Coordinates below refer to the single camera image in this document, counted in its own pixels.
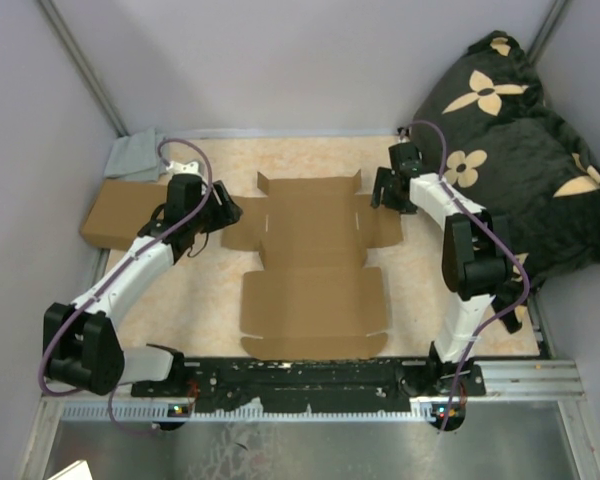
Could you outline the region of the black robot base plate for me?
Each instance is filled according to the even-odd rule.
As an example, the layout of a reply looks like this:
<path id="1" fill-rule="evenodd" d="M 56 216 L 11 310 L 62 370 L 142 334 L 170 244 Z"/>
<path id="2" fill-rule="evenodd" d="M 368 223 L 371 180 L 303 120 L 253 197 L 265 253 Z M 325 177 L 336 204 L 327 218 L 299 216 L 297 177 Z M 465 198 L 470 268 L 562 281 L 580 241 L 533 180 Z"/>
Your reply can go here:
<path id="1" fill-rule="evenodd" d="M 460 427 L 467 399 L 486 393 L 482 370 L 474 361 L 462 376 L 430 382 L 427 359 L 379 357 L 371 360 L 262 361 L 240 357 L 178 355 L 168 377 L 132 385 L 134 397 L 184 397 L 171 409 L 186 414 L 235 414 L 259 401 L 266 414 L 412 413 L 420 396 L 434 398 L 433 424 Z"/>

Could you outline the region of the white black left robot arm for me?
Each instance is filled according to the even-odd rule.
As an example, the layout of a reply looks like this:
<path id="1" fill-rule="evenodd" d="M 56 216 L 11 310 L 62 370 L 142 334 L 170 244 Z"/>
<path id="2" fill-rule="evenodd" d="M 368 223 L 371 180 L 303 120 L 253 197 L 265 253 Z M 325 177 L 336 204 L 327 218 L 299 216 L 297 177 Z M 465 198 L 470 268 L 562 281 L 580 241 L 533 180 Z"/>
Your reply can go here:
<path id="1" fill-rule="evenodd" d="M 189 253 L 198 235 L 236 224 L 242 215 L 220 180 L 177 173 L 166 200 L 139 230 L 128 251 L 93 287 L 69 304 L 54 303 L 43 319 L 43 352 L 37 380 L 48 396 L 53 380 L 77 391 L 104 396 L 122 384 L 151 381 L 174 397 L 187 385 L 174 364 L 177 351 L 146 345 L 123 349 L 117 329 L 160 276 Z"/>

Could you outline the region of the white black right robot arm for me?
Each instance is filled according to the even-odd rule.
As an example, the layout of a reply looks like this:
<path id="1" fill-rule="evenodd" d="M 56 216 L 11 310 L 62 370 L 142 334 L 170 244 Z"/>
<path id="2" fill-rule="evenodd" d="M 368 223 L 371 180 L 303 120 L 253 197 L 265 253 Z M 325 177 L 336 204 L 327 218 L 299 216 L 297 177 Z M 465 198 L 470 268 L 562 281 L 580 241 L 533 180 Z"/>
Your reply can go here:
<path id="1" fill-rule="evenodd" d="M 479 337 L 498 288 L 513 273 L 509 222 L 466 198 L 444 178 L 423 170 L 419 150 L 399 142 L 388 148 L 390 165 L 377 169 L 371 206 L 401 214 L 423 212 L 442 230 L 441 271 L 451 293 L 443 327 L 432 342 L 425 381 L 438 395 L 451 394 Z"/>

